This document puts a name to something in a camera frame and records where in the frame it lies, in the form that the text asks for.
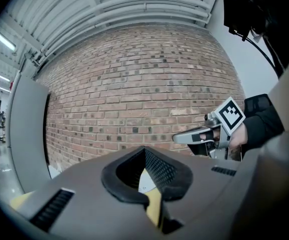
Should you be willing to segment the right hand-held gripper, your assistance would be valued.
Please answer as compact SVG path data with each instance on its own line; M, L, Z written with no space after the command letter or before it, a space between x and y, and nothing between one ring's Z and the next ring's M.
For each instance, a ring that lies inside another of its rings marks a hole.
M205 116L205 126L176 133L176 144L187 144L195 156L210 156L226 160L234 131L243 123L245 115L232 97Z

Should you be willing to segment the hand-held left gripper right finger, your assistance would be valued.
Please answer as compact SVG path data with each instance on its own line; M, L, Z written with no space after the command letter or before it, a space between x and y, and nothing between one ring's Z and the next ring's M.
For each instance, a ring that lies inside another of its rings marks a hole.
M289 132L241 162L194 158L186 195L147 193L146 214L173 240L289 240Z

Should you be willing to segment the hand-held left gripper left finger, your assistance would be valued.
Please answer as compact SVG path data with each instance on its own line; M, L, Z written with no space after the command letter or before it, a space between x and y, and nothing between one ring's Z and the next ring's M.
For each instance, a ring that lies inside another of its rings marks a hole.
M77 163L35 190L18 212L45 237L61 240L160 240L138 191L143 146Z

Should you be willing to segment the person's right hand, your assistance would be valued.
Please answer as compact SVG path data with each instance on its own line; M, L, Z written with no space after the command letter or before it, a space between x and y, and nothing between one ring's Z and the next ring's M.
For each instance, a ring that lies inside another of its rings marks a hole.
M235 149L239 146L245 145L248 142L247 128L242 123L231 135L229 142L229 149Z

